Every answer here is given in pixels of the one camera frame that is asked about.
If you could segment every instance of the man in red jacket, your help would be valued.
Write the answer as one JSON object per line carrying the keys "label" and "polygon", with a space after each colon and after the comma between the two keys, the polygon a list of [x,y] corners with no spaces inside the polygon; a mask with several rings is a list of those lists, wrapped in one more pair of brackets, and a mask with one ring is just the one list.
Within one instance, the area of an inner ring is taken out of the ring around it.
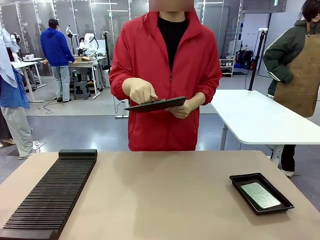
{"label": "man in red jacket", "polygon": [[211,102],[222,74],[215,35],[200,24],[193,2],[150,1],[150,10],[156,3],[157,10],[171,11],[150,11],[135,18],[118,36],[109,76],[117,99],[130,99],[131,106],[181,96],[188,99],[183,106],[167,110],[130,112],[131,151],[196,149],[199,106]]}

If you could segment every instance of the dark green jacket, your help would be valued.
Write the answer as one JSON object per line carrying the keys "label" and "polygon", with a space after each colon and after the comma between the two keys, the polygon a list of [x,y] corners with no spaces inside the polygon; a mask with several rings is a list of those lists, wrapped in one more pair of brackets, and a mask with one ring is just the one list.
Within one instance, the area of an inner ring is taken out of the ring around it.
{"label": "dark green jacket", "polygon": [[[319,23],[310,24],[310,34],[320,34]],[[281,34],[264,51],[263,61],[267,72],[273,77],[268,94],[274,96],[277,81],[290,82],[294,76],[286,67],[302,51],[307,35],[306,20],[298,20],[293,27]]]}

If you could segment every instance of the black plastic tray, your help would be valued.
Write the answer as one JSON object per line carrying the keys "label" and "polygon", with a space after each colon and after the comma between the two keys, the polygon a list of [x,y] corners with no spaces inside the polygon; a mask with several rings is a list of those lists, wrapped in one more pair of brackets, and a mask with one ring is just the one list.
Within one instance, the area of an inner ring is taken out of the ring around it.
{"label": "black plastic tray", "polygon": [[133,111],[136,113],[148,113],[158,110],[163,110],[171,107],[182,106],[187,100],[186,96],[176,97],[172,99],[161,99],[157,101],[151,101],[142,103],[141,105],[131,106],[124,110]]}
{"label": "black plastic tray", "polygon": [[[273,186],[261,173],[252,173],[245,175],[232,175],[229,177],[232,181],[232,184],[241,194],[244,200],[249,204],[255,214],[273,214],[279,212],[286,212],[289,209],[295,208],[295,206],[278,190]],[[262,209],[258,206],[241,188],[242,185],[259,183],[264,187],[269,193],[271,193],[281,204],[278,206],[273,206],[269,208]]]}

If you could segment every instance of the jacket sleeve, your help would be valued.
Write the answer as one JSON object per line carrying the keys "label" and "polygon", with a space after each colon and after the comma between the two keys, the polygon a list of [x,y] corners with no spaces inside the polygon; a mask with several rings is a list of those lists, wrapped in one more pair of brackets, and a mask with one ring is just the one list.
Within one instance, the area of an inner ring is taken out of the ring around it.
{"label": "jacket sleeve", "polygon": [[60,34],[60,44],[61,44],[61,47],[62,47],[64,54],[68,58],[68,61],[74,62],[75,58],[74,58],[74,56],[72,56],[70,49],[68,47],[66,37],[62,33]]}
{"label": "jacket sleeve", "polygon": [[200,92],[204,94],[205,101],[203,105],[207,105],[212,101],[222,77],[216,38],[213,32],[210,32],[210,34],[212,35],[210,38],[212,48],[210,51],[209,61],[207,63],[204,76],[196,91],[197,93]]}
{"label": "jacket sleeve", "polygon": [[115,44],[112,59],[112,70],[109,75],[111,94],[118,100],[129,99],[122,89],[122,84],[128,78],[133,78],[133,66],[130,48],[124,26]]}
{"label": "jacket sleeve", "polygon": [[281,59],[284,55],[290,54],[294,50],[293,42],[295,38],[294,27],[289,28],[267,47],[263,55],[263,62],[267,72],[275,80],[284,84],[290,82],[294,75],[281,63]]}
{"label": "jacket sleeve", "polygon": [[45,49],[45,45],[44,45],[44,41],[42,39],[42,36],[40,36],[40,42],[41,42],[41,48],[42,48],[43,55],[47,59],[46,49]]}

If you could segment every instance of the black shirt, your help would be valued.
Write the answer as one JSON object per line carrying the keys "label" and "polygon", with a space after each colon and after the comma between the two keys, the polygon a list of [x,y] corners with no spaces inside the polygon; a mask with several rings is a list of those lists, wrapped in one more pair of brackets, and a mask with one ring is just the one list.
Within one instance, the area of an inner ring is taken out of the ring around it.
{"label": "black shirt", "polygon": [[177,53],[179,43],[188,28],[188,20],[181,22],[172,22],[158,18],[158,28],[163,36],[166,49],[168,51],[169,66],[172,71],[174,65],[174,59]]}

